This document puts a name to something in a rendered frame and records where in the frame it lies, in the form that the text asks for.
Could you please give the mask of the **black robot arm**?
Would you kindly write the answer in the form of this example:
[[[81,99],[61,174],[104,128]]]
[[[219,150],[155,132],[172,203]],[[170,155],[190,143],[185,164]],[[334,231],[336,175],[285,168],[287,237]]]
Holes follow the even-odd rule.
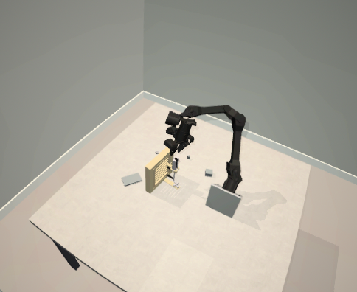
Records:
[[[179,129],[185,133],[189,133],[192,125],[196,126],[195,119],[189,119],[192,117],[200,116],[202,114],[225,114],[232,121],[233,138],[232,138],[232,152],[231,159],[226,163],[226,171],[228,178],[223,183],[223,189],[230,193],[235,193],[238,184],[243,180],[240,175],[240,140],[241,132],[246,123],[246,117],[243,114],[239,114],[230,105],[220,105],[211,107],[199,107],[197,105],[189,105],[185,108],[184,112],[177,114],[173,111],[169,111],[165,124],[171,125],[167,128],[166,133],[176,136]],[[188,118],[184,118],[188,117]],[[179,125],[181,121],[181,124]]]

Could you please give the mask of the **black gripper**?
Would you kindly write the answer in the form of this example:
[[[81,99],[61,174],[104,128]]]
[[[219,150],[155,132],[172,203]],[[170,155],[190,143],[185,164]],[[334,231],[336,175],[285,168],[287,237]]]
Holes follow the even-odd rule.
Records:
[[[190,135],[189,133],[185,133],[181,131],[179,128],[176,129],[177,134],[173,138],[175,138],[175,141],[172,139],[167,139],[164,141],[164,145],[170,149],[170,155],[172,156],[177,150],[178,152],[181,152],[186,146],[188,146],[190,143],[194,141],[194,137]],[[190,140],[190,142],[188,141]],[[179,146],[178,146],[179,144]],[[178,148],[177,148],[178,147]]]

